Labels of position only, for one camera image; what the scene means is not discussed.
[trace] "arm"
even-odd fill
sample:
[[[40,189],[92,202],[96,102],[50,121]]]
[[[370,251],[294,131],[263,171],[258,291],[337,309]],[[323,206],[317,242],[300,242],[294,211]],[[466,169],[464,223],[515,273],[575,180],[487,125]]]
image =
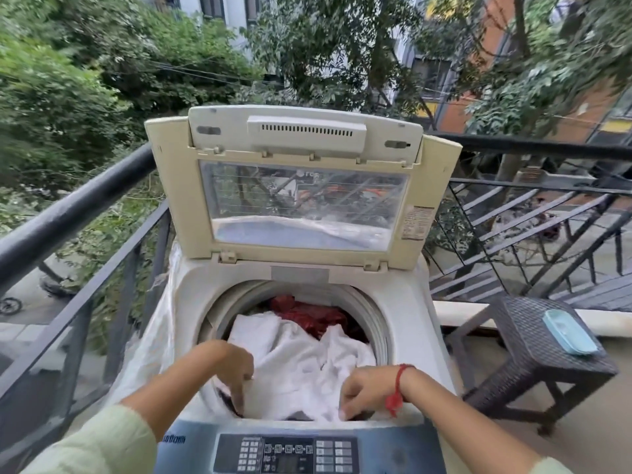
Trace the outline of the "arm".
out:
[[[49,446],[23,474],[149,474],[157,442],[205,382],[217,375],[230,388],[239,411],[243,380],[252,372],[247,351],[225,341],[203,342],[120,405],[104,409],[73,435]]]
[[[217,339],[198,344],[163,374],[121,401],[149,424],[159,442],[178,414],[214,375],[231,391],[233,405],[243,411],[243,381],[253,372],[252,355]]]
[[[344,382],[341,416],[383,408],[399,366],[359,368]],[[529,446],[446,390],[427,374],[406,369],[402,395],[427,415],[473,474],[527,474],[541,461]]]

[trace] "plastic cover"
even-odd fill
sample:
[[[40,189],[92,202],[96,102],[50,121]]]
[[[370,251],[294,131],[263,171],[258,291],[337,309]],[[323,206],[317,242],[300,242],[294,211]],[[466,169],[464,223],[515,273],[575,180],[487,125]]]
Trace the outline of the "plastic cover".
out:
[[[214,237],[281,248],[387,251],[408,176],[200,161]]]

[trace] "dark wicker table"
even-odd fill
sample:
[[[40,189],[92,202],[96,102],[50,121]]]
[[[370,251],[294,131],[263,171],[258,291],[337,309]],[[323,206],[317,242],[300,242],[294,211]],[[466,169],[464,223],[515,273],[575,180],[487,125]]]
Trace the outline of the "dark wicker table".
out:
[[[590,356],[565,352],[542,320],[549,309],[571,313],[596,342],[599,351]],[[484,380],[475,385],[464,337],[488,320],[494,320],[510,357]],[[555,423],[602,387],[618,373],[601,343],[590,332],[577,312],[568,304],[534,298],[506,296],[489,304],[476,316],[446,337],[465,387],[463,399],[483,414],[495,419],[538,423],[538,433],[549,435]],[[544,412],[509,408],[522,394],[543,382],[554,404]],[[563,392],[557,382],[571,383]]]

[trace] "light green sleeve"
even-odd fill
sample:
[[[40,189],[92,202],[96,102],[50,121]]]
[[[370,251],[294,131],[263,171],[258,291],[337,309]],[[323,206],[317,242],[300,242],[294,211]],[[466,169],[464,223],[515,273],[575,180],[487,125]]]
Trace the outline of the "light green sleeve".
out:
[[[116,405],[49,446],[22,473],[150,474],[157,451],[145,420],[136,411]]]
[[[564,464],[553,458],[544,458],[538,462],[529,474],[573,474]]]

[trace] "display panel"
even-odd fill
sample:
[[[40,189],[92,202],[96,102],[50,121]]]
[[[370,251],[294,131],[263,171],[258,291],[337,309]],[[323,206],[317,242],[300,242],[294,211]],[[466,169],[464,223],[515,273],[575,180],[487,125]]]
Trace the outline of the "display panel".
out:
[[[200,161],[214,237],[281,248],[387,251],[408,176]]]
[[[221,434],[213,472],[357,474],[358,441],[354,437],[294,437]]]

